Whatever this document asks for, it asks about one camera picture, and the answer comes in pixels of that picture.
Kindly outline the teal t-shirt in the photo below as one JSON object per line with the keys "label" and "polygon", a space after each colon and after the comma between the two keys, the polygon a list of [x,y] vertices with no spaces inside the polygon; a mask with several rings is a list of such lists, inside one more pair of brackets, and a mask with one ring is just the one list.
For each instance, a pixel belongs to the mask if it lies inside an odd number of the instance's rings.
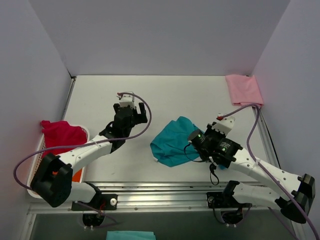
{"label": "teal t-shirt", "polygon": [[198,127],[184,116],[170,121],[150,143],[155,161],[176,167],[188,162],[203,163],[200,155],[189,145],[188,136]]}

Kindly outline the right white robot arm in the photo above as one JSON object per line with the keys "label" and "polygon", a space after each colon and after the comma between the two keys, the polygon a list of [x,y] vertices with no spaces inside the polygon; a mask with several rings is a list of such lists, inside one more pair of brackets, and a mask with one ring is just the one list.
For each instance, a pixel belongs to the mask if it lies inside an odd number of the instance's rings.
{"label": "right white robot arm", "polygon": [[240,144],[227,138],[235,120],[225,117],[207,125],[205,132],[194,130],[187,138],[203,161],[243,173],[261,186],[251,186],[231,180],[222,192],[227,206],[260,205],[280,210],[289,220],[305,224],[315,199],[315,179],[309,174],[296,175],[261,160],[254,159]]}

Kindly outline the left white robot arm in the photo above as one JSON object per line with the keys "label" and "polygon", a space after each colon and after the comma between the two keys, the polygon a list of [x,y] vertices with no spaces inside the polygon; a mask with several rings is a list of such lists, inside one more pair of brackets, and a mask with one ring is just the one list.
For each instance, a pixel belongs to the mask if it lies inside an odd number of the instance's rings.
{"label": "left white robot arm", "polygon": [[58,155],[45,155],[31,180],[31,190],[53,208],[64,202],[74,202],[90,210],[97,209],[104,202],[101,190],[90,182],[74,182],[72,178],[82,168],[131,140],[133,127],[151,123],[150,107],[143,102],[138,105],[140,112],[129,105],[114,104],[114,120],[92,140]]}

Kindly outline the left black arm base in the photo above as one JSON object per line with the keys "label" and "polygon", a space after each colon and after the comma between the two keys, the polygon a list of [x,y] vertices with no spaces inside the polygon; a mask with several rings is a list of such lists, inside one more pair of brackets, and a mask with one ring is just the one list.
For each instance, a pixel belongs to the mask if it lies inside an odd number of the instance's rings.
{"label": "left black arm base", "polygon": [[118,195],[115,193],[103,193],[91,182],[75,183],[76,190],[72,190],[72,211],[114,211],[118,205]]}

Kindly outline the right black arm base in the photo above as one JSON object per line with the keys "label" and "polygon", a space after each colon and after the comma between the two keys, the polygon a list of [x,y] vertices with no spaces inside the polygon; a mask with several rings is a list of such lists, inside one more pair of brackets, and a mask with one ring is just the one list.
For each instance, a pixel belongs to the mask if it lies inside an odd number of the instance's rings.
{"label": "right black arm base", "polygon": [[210,209],[220,209],[220,208],[241,208],[241,207],[251,207],[252,204],[248,202],[240,203],[234,198],[235,189],[240,185],[239,181],[231,180],[228,182],[223,191],[207,192],[206,200],[207,206]]}

